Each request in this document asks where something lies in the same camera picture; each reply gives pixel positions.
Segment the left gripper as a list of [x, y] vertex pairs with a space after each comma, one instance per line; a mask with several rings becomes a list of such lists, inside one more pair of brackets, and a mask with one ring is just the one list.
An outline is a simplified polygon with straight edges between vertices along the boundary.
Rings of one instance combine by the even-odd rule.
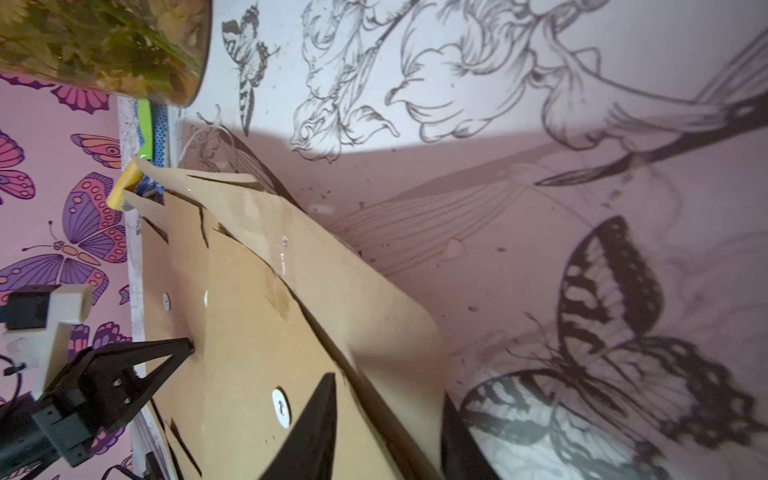
[[32, 419], [55, 452], [77, 467], [93, 456], [95, 419], [107, 431], [126, 426], [194, 351], [189, 338], [86, 349], [36, 402]]

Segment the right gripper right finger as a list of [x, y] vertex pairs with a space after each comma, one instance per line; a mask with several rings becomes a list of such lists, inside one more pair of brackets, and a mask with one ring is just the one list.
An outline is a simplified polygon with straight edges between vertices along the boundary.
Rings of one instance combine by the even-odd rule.
[[447, 480], [499, 480], [448, 395], [443, 405], [441, 470]]

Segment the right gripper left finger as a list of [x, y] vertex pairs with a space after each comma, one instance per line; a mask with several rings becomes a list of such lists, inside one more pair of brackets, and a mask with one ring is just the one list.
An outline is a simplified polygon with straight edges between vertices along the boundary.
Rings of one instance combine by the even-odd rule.
[[260, 479], [330, 480], [333, 477], [337, 418], [335, 375], [326, 373]]

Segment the kraft file bag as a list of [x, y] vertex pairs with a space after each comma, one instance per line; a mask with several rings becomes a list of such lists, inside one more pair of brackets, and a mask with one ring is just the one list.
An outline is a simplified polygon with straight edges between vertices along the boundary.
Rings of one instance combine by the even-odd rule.
[[129, 294], [133, 340], [173, 336], [170, 295], [173, 279], [162, 204], [135, 193], [124, 194], [128, 209]]
[[141, 170], [210, 212], [200, 479], [256, 479], [333, 373], [337, 479], [439, 479], [447, 358], [433, 317], [247, 174]]
[[153, 397], [160, 429], [180, 479], [200, 479], [203, 461], [205, 331], [208, 292], [208, 234], [218, 221], [203, 207], [171, 192], [164, 195], [174, 338], [189, 338], [194, 353]]

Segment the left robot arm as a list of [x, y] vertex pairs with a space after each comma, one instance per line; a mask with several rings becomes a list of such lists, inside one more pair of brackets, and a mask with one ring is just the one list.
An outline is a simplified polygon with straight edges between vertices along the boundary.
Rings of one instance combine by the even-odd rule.
[[34, 479], [60, 459], [72, 467], [91, 459], [98, 434], [126, 427], [193, 352], [188, 338], [79, 352], [39, 399], [24, 394], [1, 407], [1, 475], [28, 468]]

